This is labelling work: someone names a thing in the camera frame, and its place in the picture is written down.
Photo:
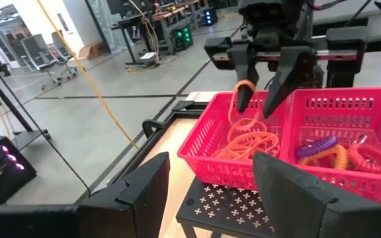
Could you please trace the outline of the red coil wrist keychain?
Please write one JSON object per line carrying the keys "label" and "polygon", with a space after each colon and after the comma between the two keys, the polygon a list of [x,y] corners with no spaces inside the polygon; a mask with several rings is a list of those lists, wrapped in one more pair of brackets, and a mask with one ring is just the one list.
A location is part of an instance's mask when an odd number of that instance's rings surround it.
{"label": "red coil wrist keychain", "polygon": [[381,174],[381,149],[379,147],[354,143],[348,148],[348,157],[359,171]]}

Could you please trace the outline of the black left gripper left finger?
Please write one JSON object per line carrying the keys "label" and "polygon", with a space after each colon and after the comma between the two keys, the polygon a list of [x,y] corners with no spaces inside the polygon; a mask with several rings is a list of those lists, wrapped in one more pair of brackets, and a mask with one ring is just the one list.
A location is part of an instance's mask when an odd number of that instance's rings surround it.
{"label": "black left gripper left finger", "polygon": [[0,238],[158,238],[169,171],[158,153],[78,204],[0,206]]}

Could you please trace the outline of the black floor stand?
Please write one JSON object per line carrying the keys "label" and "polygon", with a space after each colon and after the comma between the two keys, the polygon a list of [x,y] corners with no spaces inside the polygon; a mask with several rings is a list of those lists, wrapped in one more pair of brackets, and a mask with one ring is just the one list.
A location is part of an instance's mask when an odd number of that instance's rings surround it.
{"label": "black floor stand", "polygon": [[[2,73],[10,76],[11,73],[8,70],[8,66],[0,61],[0,82],[10,90],[8,84],[4,80]],[[26,148],[33,141],[38,139],[40,136],[48,136],[50,134],[48,130],[34,130],[32,126],[26,121],[25,117],[20,113],[18,108],[13,104],[13,102],[8,98],[6,93],[0,87],[0,119],[5,125],[7,131],[7,136],[14,145],[22,150]]]}

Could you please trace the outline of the black computer green lights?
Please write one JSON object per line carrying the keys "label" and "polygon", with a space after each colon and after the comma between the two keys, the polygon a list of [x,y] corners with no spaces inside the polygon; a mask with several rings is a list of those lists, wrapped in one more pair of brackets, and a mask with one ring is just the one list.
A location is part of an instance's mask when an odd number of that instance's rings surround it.
{"label": "black computer green lights", "polygon": [[193,45],[192,32],[189,25],[172,30],[172,36],[177,52],[187,50]]}

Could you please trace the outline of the black perforated metal riser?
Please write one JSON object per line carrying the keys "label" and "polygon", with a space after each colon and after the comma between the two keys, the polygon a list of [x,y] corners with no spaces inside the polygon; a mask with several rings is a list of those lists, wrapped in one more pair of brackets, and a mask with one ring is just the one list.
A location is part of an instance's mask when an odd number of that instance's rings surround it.
{"label": "black perforated metal riser", "polygon": [[186,238],[197,238],[196,228],[237,238],[275,238],[275,229],[254,190],[206,184],[194,178],[176,220]]}

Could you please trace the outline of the grey office chair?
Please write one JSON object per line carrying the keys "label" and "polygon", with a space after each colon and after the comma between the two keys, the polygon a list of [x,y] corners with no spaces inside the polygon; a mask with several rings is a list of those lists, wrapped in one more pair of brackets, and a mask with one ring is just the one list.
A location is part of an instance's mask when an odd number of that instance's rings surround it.
{"label": "grey office chair", "polygon": [[52,40],[57,53],[57,64],[65,67],[65,69],[61,72],[61,75],[67,74],[67,79],[72,79],[77,76],[78,67],[68,66],[67,63],[70,59],[73,59],[73,54],[69,52],[60,36],[63,36],[61,30],[56,30],[52,33]]}
{"label": "grey office chair", "polygon": [[51,69],[57,66],[57,58],[49,51],[48,45],[45,43],[41,34],[36,34],[23,38],[21,44],[26,52],[27,58],[32,65],[41,73],[47,73],[50,80],[60,86],[62,84],[61,77],[54,77]]}

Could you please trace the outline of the purple coil wrist keychain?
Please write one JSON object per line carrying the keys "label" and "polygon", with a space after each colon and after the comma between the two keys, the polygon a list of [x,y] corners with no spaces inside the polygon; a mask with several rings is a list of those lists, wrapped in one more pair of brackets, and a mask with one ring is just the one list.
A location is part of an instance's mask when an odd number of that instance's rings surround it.
{"label": "purple coil wrist keychain", "polygon": [[308,143],[301,145],[296,150],[296,155],[299,158],[311,157],[331,149],[337,145],[337,138],[335,136],[329,136],[326,138],[317,139],[315,141],[309,141]]}

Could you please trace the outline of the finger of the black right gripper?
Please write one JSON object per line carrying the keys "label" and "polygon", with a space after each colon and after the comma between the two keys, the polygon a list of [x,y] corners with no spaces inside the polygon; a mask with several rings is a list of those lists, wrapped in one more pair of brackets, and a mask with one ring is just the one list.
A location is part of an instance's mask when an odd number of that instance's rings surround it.
{"label": "finger of the black right gripper", "polygon": [[263,115],[268,118],[305,80],[314,78],[314,51],[309,46],[283,47],[278,67],[268,87]]}
{"label": "finger of the black right gripper", "polygon": [[[256,88],[259,74],[255,69],[257,52],[249,44],[237,44],[233,47],[233,62],[237,72],[237,82],[249,81]],[[243,114],[249,105],[254,89],[249,84],[242,84],[237,88],[237,111]]]}

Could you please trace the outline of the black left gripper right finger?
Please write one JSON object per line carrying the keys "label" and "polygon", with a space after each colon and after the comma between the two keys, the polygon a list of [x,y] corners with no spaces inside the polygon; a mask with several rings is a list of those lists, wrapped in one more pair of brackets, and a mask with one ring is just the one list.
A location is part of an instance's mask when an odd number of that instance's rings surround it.
{"label": "black left gripper right finger", "polygon": [[276,238],[381,238],[381,204],[266,153],[253,174]]}

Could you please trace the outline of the white box on floor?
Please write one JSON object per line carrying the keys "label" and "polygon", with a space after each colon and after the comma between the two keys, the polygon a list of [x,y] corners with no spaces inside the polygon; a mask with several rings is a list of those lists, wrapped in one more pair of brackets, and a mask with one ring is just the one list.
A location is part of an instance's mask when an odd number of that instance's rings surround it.
{"label": "white box on floor", "polygon": [[157,62],[157,53],[147,52],[139,58],[139,62],[146,67],[154,65]]}

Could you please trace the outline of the orange rubber band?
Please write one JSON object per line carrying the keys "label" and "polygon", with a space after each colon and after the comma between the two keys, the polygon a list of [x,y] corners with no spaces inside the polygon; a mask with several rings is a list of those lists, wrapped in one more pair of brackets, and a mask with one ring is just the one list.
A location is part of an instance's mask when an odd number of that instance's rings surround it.
{"label": "orange rubber band", "polygon": [[261,152],[273,157],[280,152],[277,135],[270,132],[248,132],[233,138],[226,146],[213,152],[212,157],[233,161],[250,161]]}
{"label": "orange rubber band", "polygon": [[227,141],[231,142],[238,136],[247,135],[252,132],[266,132],[267,126],[257,120],[250,118],[242,118],[234,122],[227,134]]}
{"label": "orange rubber band", "polygon": [[234,102],[235,96],[238,92],[238,89],[243,85],[248,86],[252,93],[256,90],[256,85],[247,79],[241,80],[236,84],[236,86],[234,87],[234,89],[232,91],[232,96],[230,99],[230,104],[229,104],[229,109],[228,109],[228,121],[231,125],[233,124],[233,121],[232,121],[233,102]]}
{"label": "orange rubber band", "polygon": [[217,150],[213,157],[231,159],[235,161],[250,161],[257,152],[276,156],[280,151],[280,144],[275,139],[256,139],[239,144],[229,144]]}

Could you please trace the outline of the cardboard box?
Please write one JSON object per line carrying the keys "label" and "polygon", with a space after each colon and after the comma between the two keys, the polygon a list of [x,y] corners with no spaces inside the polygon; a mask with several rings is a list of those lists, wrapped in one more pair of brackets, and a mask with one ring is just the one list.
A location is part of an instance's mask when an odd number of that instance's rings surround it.
{"label": "cardboard box", "polygon": [[82,47],[77,57],[79,59],[92,60],[109,53],[109,48],[103,42],[95,42]]}

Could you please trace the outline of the red plastic slotted basket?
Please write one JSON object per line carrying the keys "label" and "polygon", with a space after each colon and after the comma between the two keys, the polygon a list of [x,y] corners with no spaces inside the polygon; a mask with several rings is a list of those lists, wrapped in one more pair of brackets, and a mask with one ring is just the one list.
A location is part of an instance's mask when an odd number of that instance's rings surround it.
{"label": "red plastic slotted basket", "polygon": [[280,158],[318,179],[381,203],[381,174],[359,171],[349,161],[334,169],[335,155],[299,165],[296,150],[309,141],[335,136],[348,152],[354,143],[381,149],[381,88],[297,90],[289,102],[288,128]]}
{"label": "red plastic slotted basket", "polygon": [[[212,157],[213,152],[228,144],[227,134],[231,127],[228,109],[232,92],[218,93],[208,103],[177,155],[184,159],[196,177],[205,183],[255,190],[253,160],[233,161]],[[257,91],[243,114],[236,109],[237,95],[233,102],[232,121],[250,118],[264,123],[267,131],[278,136],[280,157],[284,149],[284,133],[288,128],[289,103],[282,103],[271,116],[265,118],[263,106],[267,92]]]}

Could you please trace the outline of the black computer purple lights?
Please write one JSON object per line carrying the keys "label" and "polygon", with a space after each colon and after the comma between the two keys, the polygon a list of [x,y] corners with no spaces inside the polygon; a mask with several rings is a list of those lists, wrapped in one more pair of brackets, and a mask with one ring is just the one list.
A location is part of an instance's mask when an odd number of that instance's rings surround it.
{"label": "black computer purple lights", "polygon": [[19,149],[0,136],[0,204],[37,176],[36,170]]}

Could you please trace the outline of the black computer blue lights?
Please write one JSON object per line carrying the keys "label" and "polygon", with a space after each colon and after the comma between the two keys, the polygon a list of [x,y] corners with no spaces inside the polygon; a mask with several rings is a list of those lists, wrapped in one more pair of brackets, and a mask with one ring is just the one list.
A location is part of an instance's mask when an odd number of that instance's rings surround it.
{"label": "black computer blue lights", "polygon": [[206,26],[212,26],[218,21],[218,16],[216,9],[214,7],[207,8],[204,10],[204,24]]}

